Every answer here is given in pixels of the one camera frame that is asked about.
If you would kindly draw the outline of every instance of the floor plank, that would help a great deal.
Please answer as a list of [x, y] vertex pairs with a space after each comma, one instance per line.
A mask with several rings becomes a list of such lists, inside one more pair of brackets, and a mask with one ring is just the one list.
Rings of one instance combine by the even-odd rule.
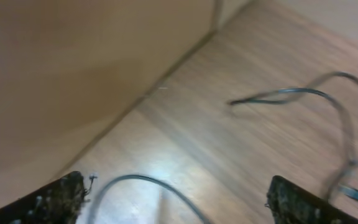
[[[333, 70], [358, 76], [358, 48], [274, 1], [256, 1], [71, 170], [98, 172], [96, 190], [119, 175], [151, 175], [181, 190], [214, 223], [273, 223], [264, 203], [274, 175], [319, 195], [340, 166], [337, 114], [317, 96], [233, 110], [226, 101], [302, 86]], [[357, 87], [337, 79], [320, 89], [351, 111], [358, 150]], [[358, 171], [352, 184], [358, 187]], [[339, 197], [335, 206], [358, 218], [357, 203]], [[86, 216], [85, 209], [80, 222]], [[176, 197], [138, 180], [111, 189], [97, 221], [158, 223], [159, 217], [198, 223]]]

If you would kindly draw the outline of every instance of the floor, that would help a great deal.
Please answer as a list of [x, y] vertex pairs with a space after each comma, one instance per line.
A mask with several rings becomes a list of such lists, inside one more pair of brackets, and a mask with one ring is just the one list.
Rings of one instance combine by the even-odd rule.
[[[175, 186], [214, 223], [273, 223], [264, 203], [274, 175], [320, 195], [341, 164], [337, 114], [317, 96], [233, 110], [226, 102], [333, 70], [358, 76], [358, 48], [274, 1], [256, 1], [70, 170], [98, 172], [90, 199], [112, 178], [140, 173]], [[320, 90], [351, 111], [358, 150], [357, 87], [337, 79]], [[358, 203], [340, 196], [335, 206], [358, 218]], [[96, 220], [199, 223], [171, 193], [140, 180], [114, 186]]]
[[277, 0], [358, 45], [358, 0]]

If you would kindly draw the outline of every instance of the cable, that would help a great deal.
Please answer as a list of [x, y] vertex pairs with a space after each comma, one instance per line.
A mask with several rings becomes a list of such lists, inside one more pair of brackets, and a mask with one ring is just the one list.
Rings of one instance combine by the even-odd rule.
[[99, 210], [99, 206], [100, 203], [102, 201], [102, 199], [104, 198], [104, 196], [106, 195], [107, 191], [116, 183], [122, 181], [122, 180], [129, 180], [129, 179], [138, 179], [138, 180], [146, 180], [155, 184], [158, 184], [159, 186], [173, 192], [175, 195], [177, 195], [186, 205], [188, 205], [192, 211], [198, 216], [198, 218], [200, 218], [200, 220], [203, 223], [206, 224], [210, 224], [211, 222], [206, 218], [206, 215], [203, 214], [203, 212], [197, 208], [197, 206], [195, 204], [193, 204], [193, 202], [190, 201], [190, 199], [186, 198], [186, 196], [184, 196], [181, 192], [179, 192], [177, 189], [173, 188], [171, 185], [166, 184], [164, 182], [162, 182], [161, 180], [157, 180], [155, 178], [152, 177], [147, 177], [145, 175], [137, 175], [137, 174], [131, 174], [131, 175], [123, 175], [120, 177], [117, 177], [115, 179], [113, 179], [112, 181], [110, 181], [109, 183], [107, 183], [97, 194], [97, 196], [95, 196], [94, 202], [91, 205], [90, 208], [90, 212], [89, 212], [89, 216], [88, 216], [88, 224], [94, 224], [95, 221], [95, 216]]
[[[334, 193], [336, 192], [335, 190], [343, 186], [348, 181], [349, 174], [354, 169], [358, 168], [358, 161], [356, 162], [356, 150], [354, 148], [354, 132], [353, 132], [353, 127], [352, 127], [352, 122], [349, 112], [345, 109], [345, 107], [343, 107], [338, 101], [336, 101], [330, 95], [323, 93], [322, 91], [313, 89], [321, 85], [322, 83], [328, 81], [332, 77], [344, 77], [350, 79], [351, 81], [353, 81], [355, 84], [358, 85], [357, 77], [345, 72], [332, 72], [318, 77], [317, 79], [310, 82], [305, 88], [287, 88], [281, 90], [274, 90], [266, 93], [258, 93], [256, 95], [244, 99], [233, 100], [229, 102], [229, 105], [231, 106], [242, 104], [242, 103], [265, 103], [271, 105], [284, 105], [299, 100], [302, 96], [305, 95], [305, 93], [312, 93], [322, 96], [331, 102], [331, 104], [337, 109], [341, 119], [342, 132], [343, 132], [343, 147], [347, 152], [347, 161], [342, 165], [338, 174], [335, 174], [332, 182], [328, 184], [328, 189], [323, 194], [323, 198], [327, 201], [331, 201], [333, 199]], [[298, 93], [298, 94], [289, 96], [284, 100], [261, 100], [261, 98], [266, 98], [268, 96], [278, 95], [281, 93]]]

